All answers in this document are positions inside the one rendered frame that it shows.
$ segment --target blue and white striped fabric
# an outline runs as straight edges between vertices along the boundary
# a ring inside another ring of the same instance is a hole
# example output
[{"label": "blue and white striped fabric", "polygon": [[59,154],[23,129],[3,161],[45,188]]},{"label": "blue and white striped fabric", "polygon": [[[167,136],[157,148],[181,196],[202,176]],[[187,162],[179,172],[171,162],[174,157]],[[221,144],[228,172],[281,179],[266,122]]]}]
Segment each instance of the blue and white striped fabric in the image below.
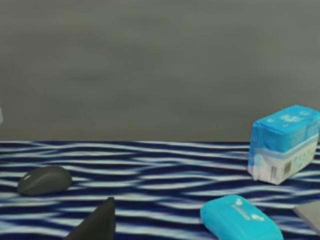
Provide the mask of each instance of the blue and white striped fabric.
[{"label": "blue and white striped fabric", "polygon": [[[316,234],[292,211],[320,199],[320,158],[280,186],[253,181],[249,144],[176,142],[0,142],[0,239],[62,240],[109,196],[116,200],[115,240],[216,240],[199,209],[241,195],[281,228],[286,240]],[[64,193],[24,197],[28,171],[60,165],[73,186]]]}]

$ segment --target navy blue cloth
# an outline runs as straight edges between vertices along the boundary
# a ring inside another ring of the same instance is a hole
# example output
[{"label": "navy blue cloth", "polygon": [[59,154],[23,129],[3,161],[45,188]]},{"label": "navy blue cloth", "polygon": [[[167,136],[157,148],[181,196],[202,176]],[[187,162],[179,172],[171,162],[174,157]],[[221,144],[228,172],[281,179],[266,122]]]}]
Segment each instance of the navy blue cloth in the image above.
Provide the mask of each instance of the navy blue cloth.
[{"label": "navy blue cloth", "polygon": [[[286,240],[316,240],[292,208],[320,199],[320,159],[283,184],[253,181],[247,143],[0,142],[0,239],[62,240],[107,197],[116,200],[115,240],[216,240],[201,206],[229,194],[248,199]],[[62,193],[17,194],[34,168],[60,165],[74,183]]]}]

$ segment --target gray background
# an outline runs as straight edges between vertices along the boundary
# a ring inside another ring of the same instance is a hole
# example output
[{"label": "gray background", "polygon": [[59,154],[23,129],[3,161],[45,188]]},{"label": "gray background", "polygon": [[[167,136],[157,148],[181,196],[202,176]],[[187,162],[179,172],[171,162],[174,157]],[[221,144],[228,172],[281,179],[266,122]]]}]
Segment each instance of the gray background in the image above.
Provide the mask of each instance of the gray background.
[{"label": "gray background", "polygon": [[248,141],[320,103],[319,0],[2,0],[3,140]]}]

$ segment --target computer mouse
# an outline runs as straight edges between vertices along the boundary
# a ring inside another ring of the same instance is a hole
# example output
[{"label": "computer mouse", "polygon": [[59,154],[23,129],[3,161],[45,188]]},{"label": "computer mouse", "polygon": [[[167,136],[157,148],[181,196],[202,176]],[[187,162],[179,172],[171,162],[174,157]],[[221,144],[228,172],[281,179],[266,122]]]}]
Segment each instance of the computer mouse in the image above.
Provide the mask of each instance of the computer mouse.
[{"label": "computer mouse", "polygon": [[21,178],[17,191],[21,195],[37,196],[67,190],[72,184],[70,173],[61,166],[36,168]]}]

